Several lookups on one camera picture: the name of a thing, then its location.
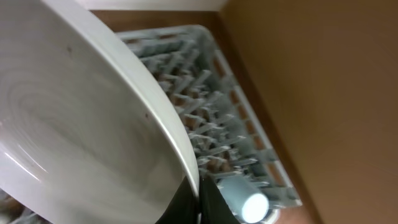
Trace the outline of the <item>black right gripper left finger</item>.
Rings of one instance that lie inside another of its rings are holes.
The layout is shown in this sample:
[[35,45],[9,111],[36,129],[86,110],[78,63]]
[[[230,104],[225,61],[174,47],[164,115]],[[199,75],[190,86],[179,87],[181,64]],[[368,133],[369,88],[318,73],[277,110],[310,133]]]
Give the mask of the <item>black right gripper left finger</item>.
[[185,177],[166,211],[155,224],[197,224],[197,219],[197,199]]

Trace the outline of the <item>blue cup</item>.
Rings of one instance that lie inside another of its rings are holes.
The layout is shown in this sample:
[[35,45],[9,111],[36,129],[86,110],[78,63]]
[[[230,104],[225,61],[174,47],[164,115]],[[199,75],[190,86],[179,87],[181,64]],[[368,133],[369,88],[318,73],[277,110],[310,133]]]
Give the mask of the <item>blue cup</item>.
[[266,216],[269,200],[247,178],[227,177],[221,179],[218,186],[230,210],[244,223],[257,223]]

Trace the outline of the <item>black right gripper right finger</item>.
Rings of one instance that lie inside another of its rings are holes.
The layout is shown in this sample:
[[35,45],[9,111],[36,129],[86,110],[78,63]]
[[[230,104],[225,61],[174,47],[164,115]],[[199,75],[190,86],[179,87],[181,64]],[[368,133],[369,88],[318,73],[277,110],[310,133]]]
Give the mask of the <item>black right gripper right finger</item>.
[[201,224],[240,224],[210,177],[200,179]]

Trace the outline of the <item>grey plate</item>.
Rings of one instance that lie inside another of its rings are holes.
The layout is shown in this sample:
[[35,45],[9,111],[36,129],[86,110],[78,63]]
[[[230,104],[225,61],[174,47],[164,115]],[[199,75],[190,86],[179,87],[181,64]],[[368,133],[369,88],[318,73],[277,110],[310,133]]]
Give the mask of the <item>grey plate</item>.
[[1,188],[52,223],[155,223],[197,162],[171,102],[75,1],[1,2]]

